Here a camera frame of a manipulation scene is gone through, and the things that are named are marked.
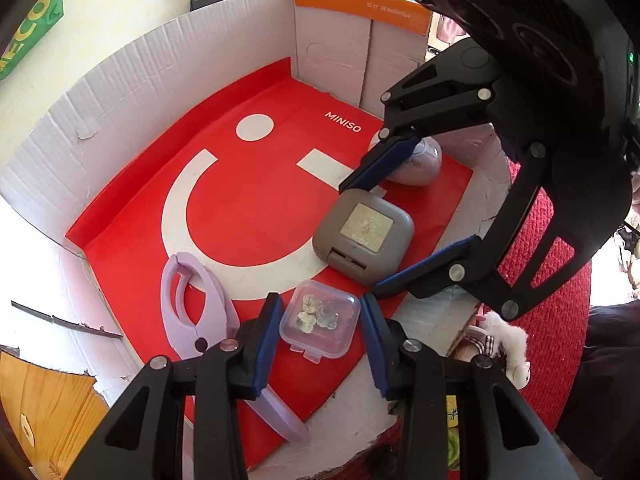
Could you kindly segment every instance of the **green sign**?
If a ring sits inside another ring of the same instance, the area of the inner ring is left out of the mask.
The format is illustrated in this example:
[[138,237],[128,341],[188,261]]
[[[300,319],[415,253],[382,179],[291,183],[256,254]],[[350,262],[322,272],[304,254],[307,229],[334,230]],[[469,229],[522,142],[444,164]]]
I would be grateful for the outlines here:
[[63,15],[62,0],[38,0],[0,57],[0,80],[7,77],[20,60]]

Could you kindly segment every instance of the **red paper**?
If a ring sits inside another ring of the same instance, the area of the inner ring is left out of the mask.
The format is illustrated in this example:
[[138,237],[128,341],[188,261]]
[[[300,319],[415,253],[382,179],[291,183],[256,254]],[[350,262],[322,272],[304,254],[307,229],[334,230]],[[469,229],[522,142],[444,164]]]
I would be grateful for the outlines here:
[[[328,112],[348,118],[360,130],[331,120]],[[274,127],[269,135],[249,142],[239,138],[236,126],[251,114],[268,115]],[[379,119],[292,79],[287,59],[206,99],[127,166],[85,210],[67,237],[84,249],[140,358],[147,362],[165,354],[178,359],[166,339],[159,306],[160,276],[168,257],[161,220],[168,191],[194,156],[206,149],[217,160],[190,193],[186,222],[191,238],[218,262],[257,266],[286,256],[309,240],[338,197],[335,189],[296,163],[315,149],[356,168],[381,124]],[[180,139],[183,147],[178,146]],[[387,191],[385,199],[407,211],[415,223],[415,237],[401,268],[433,251],[471,174],[470,169],[444,156],[440,176],[431,186],[381,184]],[[100,223],[103,218],[110,222]],[[365,291],[331,268],[314,279],[358,295]],[[283,293],[285,304],[291,293]],[[198,319],[203,299],[202,292],[188,287],[186,306],[191,319]],[[390,316],[401,299],[383,301],[385,314]],[[257,316],[262,300],[234,304],[240,319],[247,320]],[[347,355],[338,360],[322,359],[317,365],[289,351],[281,341],[270,385],[306,420],[363,353],[359,331]],[[238,412],[244,456],[251,468],[281,439],[244,403],[239,403]],[[193,418],[190,404],[187,413]]]

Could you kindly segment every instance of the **gray case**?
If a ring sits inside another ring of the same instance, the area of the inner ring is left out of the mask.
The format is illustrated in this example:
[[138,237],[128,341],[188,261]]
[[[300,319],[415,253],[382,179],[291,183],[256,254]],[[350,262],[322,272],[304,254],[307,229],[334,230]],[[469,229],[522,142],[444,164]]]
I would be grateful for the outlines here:
[[363,189],[342,193],[316,229],[318,258],[363,285],[398,270],[414,237],[406,211]]

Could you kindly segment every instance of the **plastic lid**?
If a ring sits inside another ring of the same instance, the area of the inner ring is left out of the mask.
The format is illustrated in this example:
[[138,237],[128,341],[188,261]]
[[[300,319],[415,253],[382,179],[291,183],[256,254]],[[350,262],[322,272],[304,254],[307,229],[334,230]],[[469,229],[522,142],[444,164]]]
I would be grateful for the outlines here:
[[360,301],[348,292],[307,280],[293,293],[280,321],[280,336],[311,362],[347,353],[360,315]]

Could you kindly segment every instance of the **blue gripper pad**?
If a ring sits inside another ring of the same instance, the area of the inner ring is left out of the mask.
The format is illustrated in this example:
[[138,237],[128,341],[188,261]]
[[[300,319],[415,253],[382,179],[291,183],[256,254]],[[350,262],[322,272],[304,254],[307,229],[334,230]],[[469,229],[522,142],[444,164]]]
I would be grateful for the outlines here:
[[420,142],[420,139],[415,136],[410,139],[398,140],[382,156],[374,160],[369,167],[363,169],[343,191],[352,188],[373,189],[413,155],[414,148],[418,142]]
[[252,390],[256,397],[266,387],[271,373],[271,365],[276,355],[276,348],[280,339],[280,319],[284,313],[282,298],[275,292],[270,292],[257,319],[257,330],[262,331],[262,338],[255,352],[255,375]]
[[443,266],[448,266],[459,258],[463,258],[473,244],[481,241],[482,238],[478,235],[471,235],[468,238],[453,242],[438,252],[433,253],[431,256],[427,256],[412,266],[377,282],[374,285],[373,292],[377,297],[384,298],[399,294],[407,290],[407,285],[412,281],[419,278],[426,278],[430,272]]
[[367,357],[369,358],[373,383],[386,399],[390,390],[388,366],[385,347],[380,337],[376,320],[378,322],[382,320],[385,324],[384,326],[386,326],[386,321],[382,316],[378,301],[373,294],[368,292],[360,298],[360,329],[362,330],[362,338],[364,339],[364,346],[367,351]]

